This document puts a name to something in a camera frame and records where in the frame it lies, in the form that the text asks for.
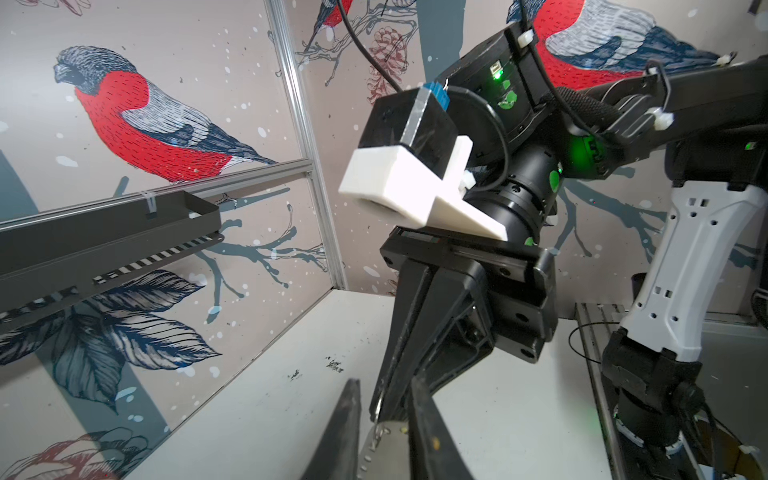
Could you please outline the silver metal keyring carabiner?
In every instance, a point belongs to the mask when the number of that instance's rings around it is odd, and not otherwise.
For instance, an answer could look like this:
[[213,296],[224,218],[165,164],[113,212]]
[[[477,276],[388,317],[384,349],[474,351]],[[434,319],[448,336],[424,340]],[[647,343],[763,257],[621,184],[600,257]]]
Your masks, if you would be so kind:
[[410,480],[407,421],[386,421],[372,427],[362,443],[357,479]]

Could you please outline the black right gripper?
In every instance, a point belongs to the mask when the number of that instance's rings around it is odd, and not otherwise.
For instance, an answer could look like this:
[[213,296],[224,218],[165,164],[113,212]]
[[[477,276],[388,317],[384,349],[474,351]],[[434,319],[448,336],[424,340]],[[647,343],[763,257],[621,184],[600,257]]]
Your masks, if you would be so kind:
[[380,249],[399,273],[370,418],[401,420],[414,372],[438,392],[495,346],[528,363],[553,339],[555,257],[524,244],[397,227]]

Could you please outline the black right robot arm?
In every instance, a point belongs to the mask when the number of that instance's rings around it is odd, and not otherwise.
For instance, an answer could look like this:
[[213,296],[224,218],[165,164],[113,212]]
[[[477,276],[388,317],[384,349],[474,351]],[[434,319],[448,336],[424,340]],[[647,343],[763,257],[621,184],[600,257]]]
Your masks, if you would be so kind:
[[540,232],[564,180],[602,181],[663,149],[672,207],[660,248],[600,358],[623,463],[645,479],[726,479],[697,384],[704,313],[737,237],[767,204],[767,60],[555,86],[529,20],[432,84],[373,106],[355,156],[364,200],[398,216],[381,249],[400,275],[370,415],[403,420],[414,479],[467,479],[434,393],[494,348],[535,362],[556,329]]

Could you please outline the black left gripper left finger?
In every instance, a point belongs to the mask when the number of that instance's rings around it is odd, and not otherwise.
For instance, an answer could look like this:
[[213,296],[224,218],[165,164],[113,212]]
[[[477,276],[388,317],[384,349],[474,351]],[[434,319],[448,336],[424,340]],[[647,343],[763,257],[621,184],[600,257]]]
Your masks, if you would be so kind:
[[360,420],[360,381],[349,379],[301,479],[356,479]]

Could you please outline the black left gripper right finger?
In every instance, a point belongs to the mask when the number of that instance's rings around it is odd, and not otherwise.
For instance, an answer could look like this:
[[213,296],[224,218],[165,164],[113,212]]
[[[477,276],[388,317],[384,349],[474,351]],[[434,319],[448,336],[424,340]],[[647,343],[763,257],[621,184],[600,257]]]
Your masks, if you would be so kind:
[[472,480],[425,381],[415,376],[407,403],[412,479]]

